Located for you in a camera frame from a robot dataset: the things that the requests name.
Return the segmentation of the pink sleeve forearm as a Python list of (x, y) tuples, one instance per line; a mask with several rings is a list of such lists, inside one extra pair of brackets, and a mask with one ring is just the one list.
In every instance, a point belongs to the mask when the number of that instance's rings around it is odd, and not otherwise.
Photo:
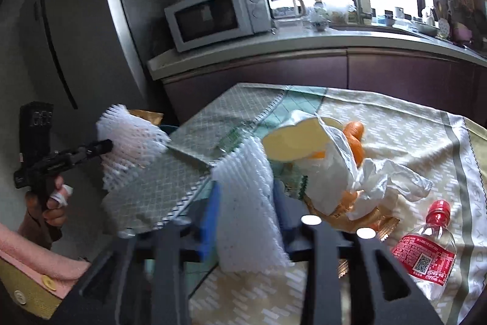
[(59, 299), (70, 292), (91, 265), (88, 261), (73, 260), (53, 253), (3, 224), (1, 259)]

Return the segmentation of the person's left hand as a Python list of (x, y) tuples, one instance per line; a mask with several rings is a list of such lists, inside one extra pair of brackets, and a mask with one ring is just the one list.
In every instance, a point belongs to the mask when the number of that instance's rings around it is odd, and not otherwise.
[(46, 210), (42, 209), (35, 195), (27, 192), (26, 211), (36, 223), (41, 224), (44, 221), (46, 224), (59, 228), (65, 223), (68, 200), (72, 194), (73, 188), (65, 185), (62, 176), (57, 176), (54, 180), (54, 190), (46, 204)]

